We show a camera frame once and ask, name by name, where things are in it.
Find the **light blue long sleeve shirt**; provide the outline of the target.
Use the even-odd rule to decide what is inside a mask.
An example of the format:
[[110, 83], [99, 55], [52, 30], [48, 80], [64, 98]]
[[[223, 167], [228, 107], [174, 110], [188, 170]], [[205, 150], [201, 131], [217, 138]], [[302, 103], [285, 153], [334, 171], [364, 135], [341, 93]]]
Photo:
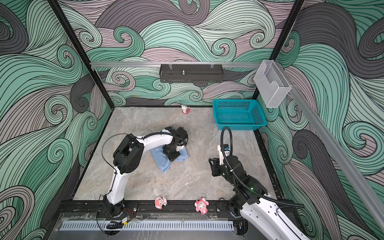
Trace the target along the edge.
[[155, 147], [150, 149], [150, 152], [155, 160], [155, 163], [163, 172], [167, 171], [173, 163], [170, 162], [166, 155], [163, 153], [163, 146], [177, 146], [177, 150], [181, 155], [176, 160], [174, 160], [176, 162], [182, 162], [189, 157], [186, 150], [189, 136], [187, 131], [182, 127], [179, 127], [176, 130], [172, 127], [167, 127], [160, 132], [151, 133], [145, 137], [155, 141]]

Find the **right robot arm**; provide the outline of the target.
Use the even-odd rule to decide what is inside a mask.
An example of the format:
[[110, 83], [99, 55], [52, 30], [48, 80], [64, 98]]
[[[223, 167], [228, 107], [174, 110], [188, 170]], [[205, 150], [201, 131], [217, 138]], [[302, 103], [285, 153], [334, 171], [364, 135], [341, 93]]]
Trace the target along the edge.
[[302, 205], [275, 200], [254, 177], [247, 174], [243, 164], [233, 154], [232, 131], [224, 127], [218, 146], [219, 157], [209, 159], [212, 175], [221, 176], [234, 188], [227, 212], [233, 219], [238, 235], [255, 227], [268, 240], [306, 240], [308, 237], [282, 211], [282, 207], [301, 208]]

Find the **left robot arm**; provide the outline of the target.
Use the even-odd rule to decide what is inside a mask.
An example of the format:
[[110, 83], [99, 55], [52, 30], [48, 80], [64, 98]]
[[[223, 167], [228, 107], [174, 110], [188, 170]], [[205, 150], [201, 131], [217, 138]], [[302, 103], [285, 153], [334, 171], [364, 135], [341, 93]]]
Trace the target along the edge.
[[145, 136], [126, 134], [113, 153], [111, 166], [114, 168], [114, 177], [110, 190], [103, 197], [105, 211], [111, 217], [122, 214], [129, 174], [139, 167], [144, 153], [150, 151], [155, 163], [164, 172], [170, 168], [172, 162], [188, 158], [185, 150], [188, 140], [188, 132], [182, 127], [166, 127]]

